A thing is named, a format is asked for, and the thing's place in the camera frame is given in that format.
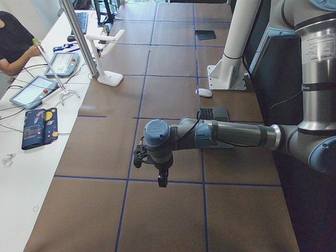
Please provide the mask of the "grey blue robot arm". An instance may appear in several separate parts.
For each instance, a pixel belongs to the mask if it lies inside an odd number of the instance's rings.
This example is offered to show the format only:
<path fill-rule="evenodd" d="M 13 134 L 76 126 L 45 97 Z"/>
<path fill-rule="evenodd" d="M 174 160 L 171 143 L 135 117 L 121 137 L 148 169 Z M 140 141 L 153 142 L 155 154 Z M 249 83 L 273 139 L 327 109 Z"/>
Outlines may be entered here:
<path fill-rule="evenodd" d="M 154 165 L 167 186 L 173 152 L 223 142 L 280 150 L 312 169 L 335 175 L 335 1 L 273 1 L 270 20 L 301 40 L 303 120 L 297 125 L 263 125 L 182 118 L 146 124 L 133 163 Z"/>

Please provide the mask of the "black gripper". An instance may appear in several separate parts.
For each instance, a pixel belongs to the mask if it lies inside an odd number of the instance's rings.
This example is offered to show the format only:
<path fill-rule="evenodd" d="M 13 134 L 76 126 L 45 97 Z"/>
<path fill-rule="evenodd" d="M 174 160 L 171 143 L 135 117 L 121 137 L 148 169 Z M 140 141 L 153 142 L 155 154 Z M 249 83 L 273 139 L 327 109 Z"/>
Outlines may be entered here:
<path fill-rule="evenodd" d="M 167 162 L 164 163 L 156 163 L 154 166 L 158 169 L 158 184 L 159 187 L 167 187 L 167 177 L 169 175 L 169 168 L 173 165 L 173 160 L 169 159 Z"/>

